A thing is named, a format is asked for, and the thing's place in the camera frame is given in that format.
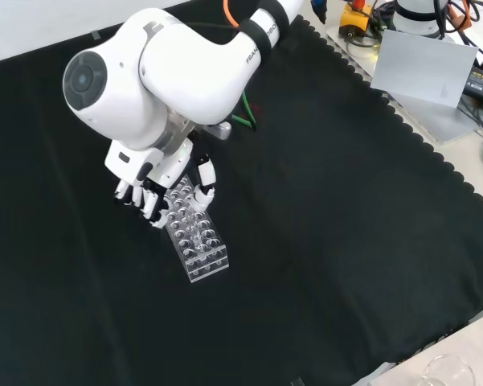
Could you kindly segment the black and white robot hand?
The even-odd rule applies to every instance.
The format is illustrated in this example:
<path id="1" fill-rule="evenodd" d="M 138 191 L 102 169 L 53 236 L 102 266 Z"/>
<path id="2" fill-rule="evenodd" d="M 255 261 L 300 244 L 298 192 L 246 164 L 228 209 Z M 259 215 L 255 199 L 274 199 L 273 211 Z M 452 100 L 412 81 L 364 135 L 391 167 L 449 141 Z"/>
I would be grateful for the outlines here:
<path id="1" fill-rule="evenodd" d="M 163 154 L 155 147 L 131 150 L 113 141 L 104 162 L 119 178 L 115 199 L 137 208 L 144 220 L 159 229 L 166 226 L 171 208 L 165 195 L 178 184 L 190 163 L 196 166 L 198 176 L 190 204 L 195 211 L 205 211 L 215 197 L 216 174 L 204 141 L 196 132 L 189 134 L 173 154 Z"/>

